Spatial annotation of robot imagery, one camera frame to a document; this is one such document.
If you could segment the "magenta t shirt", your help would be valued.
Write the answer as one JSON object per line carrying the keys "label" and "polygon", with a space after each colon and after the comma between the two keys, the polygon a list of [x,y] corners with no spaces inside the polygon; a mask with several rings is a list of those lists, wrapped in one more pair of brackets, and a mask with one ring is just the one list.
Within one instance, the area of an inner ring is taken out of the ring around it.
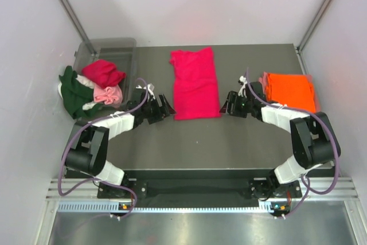
{"label": "magenta t shirt", "polygon": [[172,51],[170,64],[175,76],[174,119],[219,118],[220,97],[213,49],[207,47],[197,52]]}

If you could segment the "red t shirt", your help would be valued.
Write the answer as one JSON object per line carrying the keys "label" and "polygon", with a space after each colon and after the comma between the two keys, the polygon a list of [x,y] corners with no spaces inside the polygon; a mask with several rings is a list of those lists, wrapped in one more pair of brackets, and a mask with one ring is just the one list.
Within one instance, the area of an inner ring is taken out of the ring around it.
{"label": "red t shirt", "polygon": [[81,74],[101,88],[117,86],[126,78],[126,73],[118,70],[115,63],[101,59],[84,67]]}

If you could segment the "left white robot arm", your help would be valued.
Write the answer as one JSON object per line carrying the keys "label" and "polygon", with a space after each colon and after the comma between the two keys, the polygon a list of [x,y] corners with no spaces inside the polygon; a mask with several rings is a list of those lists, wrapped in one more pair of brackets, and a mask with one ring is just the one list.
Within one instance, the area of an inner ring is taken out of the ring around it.
{"label": "left white robot arm", "polygon": [[[90,122],[76,122],[61,159],[57,183],[59,195],[66,196],[80,185],[93,181],[109,185],[111,192],[118,197],[126,196],[130,183],[124,180],[124,171],[107,161],[109,141],[137,128],[144,120],[151,125],[175,114],[176,111],[165,95],[155,96],[149,87],[138,87],[134,90],[131,100],[122,105],[117,112]],[[70,190],[63,191],[61,180],[64,168],[83,173],[89,178]]]}

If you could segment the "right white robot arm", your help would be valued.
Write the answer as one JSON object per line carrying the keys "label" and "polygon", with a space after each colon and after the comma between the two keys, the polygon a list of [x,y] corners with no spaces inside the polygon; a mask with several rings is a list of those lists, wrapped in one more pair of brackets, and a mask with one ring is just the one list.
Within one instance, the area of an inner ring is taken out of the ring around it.
{"label": "right white robot arm", "polygon": [[239,80],[239,91],[229,91],[220,113],[246,118],[251,115],[260,122],[276,126],[291,136],[292,156],[272,169],[265,180],[249,182],[251,196],[261,201],[283,197],[305,182],[308,172],[334,162],[334,178],[319,195],[334,189],[339,178],[341,148],[328,116],[267,100],[259,82]]}

